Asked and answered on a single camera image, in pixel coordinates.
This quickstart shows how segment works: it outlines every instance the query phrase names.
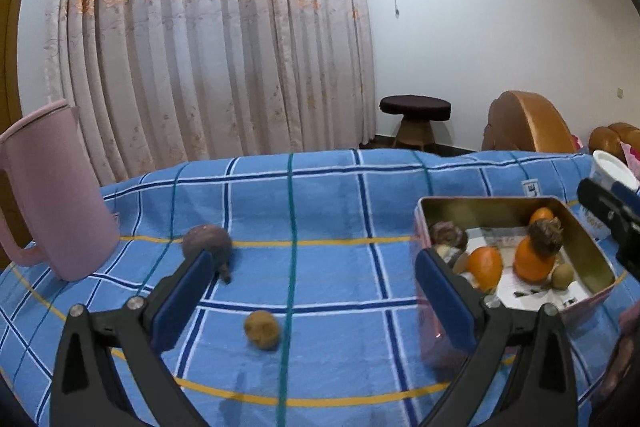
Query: white curtain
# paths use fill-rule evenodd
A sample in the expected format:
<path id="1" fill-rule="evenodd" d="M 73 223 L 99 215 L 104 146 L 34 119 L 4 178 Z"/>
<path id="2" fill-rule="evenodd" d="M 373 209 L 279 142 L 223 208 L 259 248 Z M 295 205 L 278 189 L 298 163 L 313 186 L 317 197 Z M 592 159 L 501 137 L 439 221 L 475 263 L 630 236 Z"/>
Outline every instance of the white curtain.
<path id="1" fill-rule="evenodd" d="M 102 184 L 374 133 L 366 0 L 49 0 L 49 100 Z"/>

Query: white wall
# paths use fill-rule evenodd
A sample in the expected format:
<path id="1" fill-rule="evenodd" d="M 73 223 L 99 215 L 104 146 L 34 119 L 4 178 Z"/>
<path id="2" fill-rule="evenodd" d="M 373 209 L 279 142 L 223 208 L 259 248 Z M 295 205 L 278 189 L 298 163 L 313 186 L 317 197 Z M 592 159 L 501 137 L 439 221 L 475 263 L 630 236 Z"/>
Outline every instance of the white wall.
<path id="1" fill-rule="evenodd" d="M 491 101 L 507 89 L 549 98 L 587 140 L 615 121 L 640 126 L 640 16 L 631 0 L 368 0 L 377 97 L 452 103 L 439 143 L 480 149 Z M 621 87 L 624 98 L 618 99 Z M 378 112 L 379 134 L 399 118 Z"/>
<path id="2" fill-rule="evenodd" d="M 18 19 L 18 91 L 22 113 L 47 103 L 44 86 L 44 12 L 47 0 L 22 0 Z"/>

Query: pink pillow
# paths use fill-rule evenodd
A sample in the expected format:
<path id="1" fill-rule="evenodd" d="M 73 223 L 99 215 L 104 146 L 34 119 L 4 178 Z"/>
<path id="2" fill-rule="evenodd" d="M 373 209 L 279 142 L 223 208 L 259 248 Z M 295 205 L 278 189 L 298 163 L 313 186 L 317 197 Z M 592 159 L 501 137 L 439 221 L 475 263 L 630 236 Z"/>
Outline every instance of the pink pillow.
<path id="1" fill-rule="evenodd" d="M 574 149 L 577 150 L 577 151 L 582 149 L 582 142 L 580 141 L 580 138 L 575 136 L 575 134 L 572 134 L 571 138 L 574 140 Z"/>
<path id="2" fill-rule="evenodd" d="M 634 176 L 640 180 L 640 152 L 628 143 L 620 142 L 620 145 L 622 145 L 622 151 L 625 153 L 626 166 L 629 167 Z"/>

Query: dark cushion seat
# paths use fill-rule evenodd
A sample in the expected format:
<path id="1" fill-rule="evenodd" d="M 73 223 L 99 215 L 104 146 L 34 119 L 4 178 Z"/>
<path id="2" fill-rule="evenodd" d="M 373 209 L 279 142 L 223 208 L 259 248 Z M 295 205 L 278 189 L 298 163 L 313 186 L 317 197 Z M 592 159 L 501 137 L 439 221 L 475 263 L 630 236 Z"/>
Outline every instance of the dark cushion seat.
<path id="1" fill-rule="evenodd" d="M 380 100 L 380 110 L 387 114 L 403 114 L 412 120 L 446 121 L 451 118 L 451 104 L 432 96 L 396 94 Z"/>

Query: blue gripper pad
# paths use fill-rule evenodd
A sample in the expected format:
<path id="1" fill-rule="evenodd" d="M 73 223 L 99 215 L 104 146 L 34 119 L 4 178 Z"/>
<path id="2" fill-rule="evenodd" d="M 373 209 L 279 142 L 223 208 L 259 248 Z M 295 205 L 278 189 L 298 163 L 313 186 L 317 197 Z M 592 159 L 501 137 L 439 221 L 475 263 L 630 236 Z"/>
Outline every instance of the blue gripper pad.
<path id="1" fill-rule="evenodd" d="M 444 262 L 442 264 L 444 269 L 449 269 Z M 478 343 L 475 318 L 426 250 L 422 250 L 415 260 L 415 278 L 429 299 L 453 347 L 471 355 Z M 468 289 L 475 291 L 471 285 L 468 285 Z"/>
<path id="2" fill-rule="evenodd" d="M 156 353 L 162 353 L 175 346 L 211 282 L 213 273 L 213 257 L 203 250 L 175 285 L 174 291 L 164 300 L 151 322 L 149 344 Z"/>

